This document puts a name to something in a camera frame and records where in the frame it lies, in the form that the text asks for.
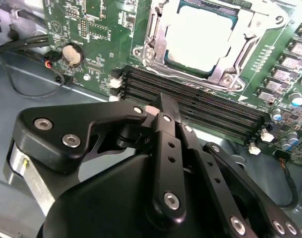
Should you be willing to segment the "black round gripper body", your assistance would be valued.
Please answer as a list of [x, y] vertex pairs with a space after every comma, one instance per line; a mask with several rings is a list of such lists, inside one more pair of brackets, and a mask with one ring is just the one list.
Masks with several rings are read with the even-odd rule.
[[192, 156], [129, 157], [64, 192], [43, 238], [218, 238], [222, 225]]

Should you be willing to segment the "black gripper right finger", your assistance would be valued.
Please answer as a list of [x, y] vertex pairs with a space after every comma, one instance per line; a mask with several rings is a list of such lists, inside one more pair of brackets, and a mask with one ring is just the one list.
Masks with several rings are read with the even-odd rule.
[[191, 196], [206, 208], [216, 238], [299, 238], [301, 231], [283, 210], [217, 144], [201, 146], [195, 132], [182, 122], [175, 99], [170, 100], [181, 140], [182, 162], [193, 171]]

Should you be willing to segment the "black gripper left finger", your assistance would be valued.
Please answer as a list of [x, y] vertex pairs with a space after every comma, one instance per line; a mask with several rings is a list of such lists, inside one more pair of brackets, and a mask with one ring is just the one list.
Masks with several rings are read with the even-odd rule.
[[181, 153], [167, 94], [130, 101], [34, 107], [15, 122], [8, 163], [47, 216], [67, 190], [132, 156]]

